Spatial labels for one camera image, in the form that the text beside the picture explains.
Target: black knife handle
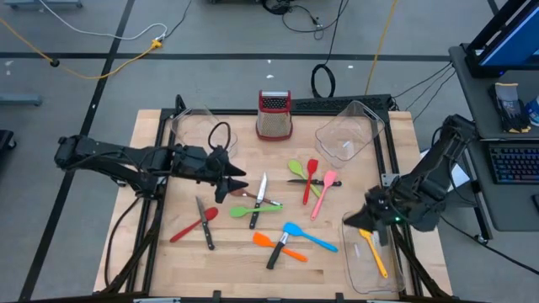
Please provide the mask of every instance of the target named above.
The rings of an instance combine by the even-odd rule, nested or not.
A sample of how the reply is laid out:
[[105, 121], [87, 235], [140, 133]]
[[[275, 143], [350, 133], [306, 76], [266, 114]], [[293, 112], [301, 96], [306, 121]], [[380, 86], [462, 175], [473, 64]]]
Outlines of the black knife handle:
[[275, 246], [275, 249], [271, 253], [271, 257], [269, 257], [268, 265], [266, 265], [267, 269], [273, 269], [275, 262], [277, 262], [277, 258], [279, 257], [280, 250], [283, 249], [283, 246], [285, 246], [283, 242], [277, 242], [277, 246]]
[[[255, 204], [254, 205], [254, 208], [260, 208], [260, 204]], [[259, 213], [258, 211], [255, 211], [253, 213], [253, 215], [251, 216], [251, 223], [249, 223], [249, 229], [254, 229], [254, 227], [256, 226], [256, 220], [259, 218]]]
[[214, 250], [216, 247], [213, 245], [211, 240], [210, 228], [208, 227], [208, 222], [202, 222], [202, 228], [204, 228], [205, 241], [208, 243], [208, 248]]

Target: red grater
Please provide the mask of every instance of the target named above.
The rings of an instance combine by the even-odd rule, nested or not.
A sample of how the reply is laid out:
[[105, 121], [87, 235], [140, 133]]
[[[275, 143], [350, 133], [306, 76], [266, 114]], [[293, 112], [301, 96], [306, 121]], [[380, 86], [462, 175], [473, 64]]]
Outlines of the red grater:
[[259, 94], [259, 117], [256, 134], [261, 140], [282, 141], [292, 136], [291, 94], [265, 92]]

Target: clear plastic bin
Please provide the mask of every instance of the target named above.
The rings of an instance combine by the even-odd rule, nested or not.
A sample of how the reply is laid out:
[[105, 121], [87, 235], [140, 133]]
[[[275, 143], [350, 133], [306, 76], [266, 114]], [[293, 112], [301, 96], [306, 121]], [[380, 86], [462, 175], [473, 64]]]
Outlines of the clear plastic bin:
[[316, 149], [336, 168], [344, 167], [383, 130], [384, 122], [359, 101], [316, 131]]
[[[353, 215], [347, 213], [345, 218]], [[388, 244], [380, 245], [377, 232], [372, 234], [372, 242], [387, 271], [387, 278], [382, 277], [371, 248], [360, 235], [359, 229], [343, 223], [344, 255], [346, 257], [346, 273], [352, 288], [360, 294], [396, 293], [404, 290], [403, 272], [398, 267], [397, 252], [393, 244], [392, 234], [387, 231]]]
[[[202, 146], [210, 154], [212, 149], [208, 145], [208, 136], [211, 130], [219, 123], [219, 119], [208, 108], [186, 109], [182, 114], [172, 120], [172, 132], [182, 145]], [[228, 145], [228, 157], [232, 158], [237, 152], [237, 136], [234, 129], [231, 130], [230, 144]], [[219, 126], [211, 137], [213, 146], [225, 146], [227, 144], [227, 128]]]

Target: wooden table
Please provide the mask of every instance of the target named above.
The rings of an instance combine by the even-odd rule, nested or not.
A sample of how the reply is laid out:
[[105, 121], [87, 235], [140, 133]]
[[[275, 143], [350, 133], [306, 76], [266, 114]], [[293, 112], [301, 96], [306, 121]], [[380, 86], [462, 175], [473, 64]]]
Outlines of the wooden table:
[[[139, 111], [131, 146], [153, 145], [159, 114], [159, 110]], [[408, 112], [391, 112], [390, 117], [398, 164], [401, 172], [407, 173], [419, 160], [411, 116]], [[304, 206], [304, 187], [286, 182], [296, 178], [287, 167], [288, 160], [292, 158], [304, 165], [311, 157], [319, 159], [315, 173], [319, 179], [323, 178], [323, 172], [331, 168], [314, 149], [314, 131], [330, 119], [295, 116], [294, 134], [290, 140], [267, 142], [260, 141], [254, 132], [256, 116], [219, 116], [219, 120], [228, 121], [232, 131], [238, 135], [237, 155], [231, 162], [247, 172], [246, 177], [240, 178], [249, 182], [247, 190], [258, 193], [260, 179], [266, 172], [268, 184], [265, 196], [281, 201], [285, 206], [281, 212], [261, 213], [256, 231], [277, 242], [283, 224], [294, 221], [304, 231], [337, 246], [338, 253], [323, 249], [303, 237], [289, 237], [286, 247], [306, 255], [309, 261], [301, 263], [283, 254], [275, 269], [268, 270], [265, 265], [272, 249], [252, 243], [253, 231], [248, 229], [250, 215], [232, 218], [228, 214], [233, 206], [254, 206], [254, 199], [228, 195], [224, 203], [218, 205], [214, 202], [214, 188], [209, 185], [196, 185], [193, 181], [170, 178], [150, 295], [209, 297], [213, 290], [221, 290], [223, 297], [243, 298], [332, 299], [337, 292], [343, 293], [346, 299], [397, 298], [398, 294], [359, 294], [350, 287], [345, 273], [341, 221], [344, 213], [359, 210], [365, 202], [365, 191], [379, 183], [374, 147], [369, 145], [351, 163], [339, 170], [338, 179], [344, 185], [328, 191], [315, 221], [310, 220], [310, 214], [317, 202], [316, 196], [310, 194], [309, 202]], [[381, 139], [384, 151], [387, 152], [385, 137], [382, 135]], [[204, 145], [206, 140], [205, 137], [200, 138], [198, 144]], [[203, 199], [206, 208], [215, 206], [219, 209], [219, 216], [210, 222], [215, 251], [207, 249], [201, 226], [176, 243], [168, 241], [171, 236], [200, 218], [195, 203], [196, 195]], [[119, 189], [110, 228], [133, 199], [131, 189]], [[110, 262], [111, 278], [132, 253], [140, 209], [141, 203], [123, 220], [116, 232]], [[413, 239], [420, 262], [440, 287], [451, 293], [438, 231], [413, 231]], [[141, 287], [145, 265], [143, 257], [139, 264], [136, 290]], [[104, 255], [94, 286], [96, 290], [104, 288], [103, 276]], [[408, 293], [412, 293], [408, 266], [404, 266], [404, 276]]]

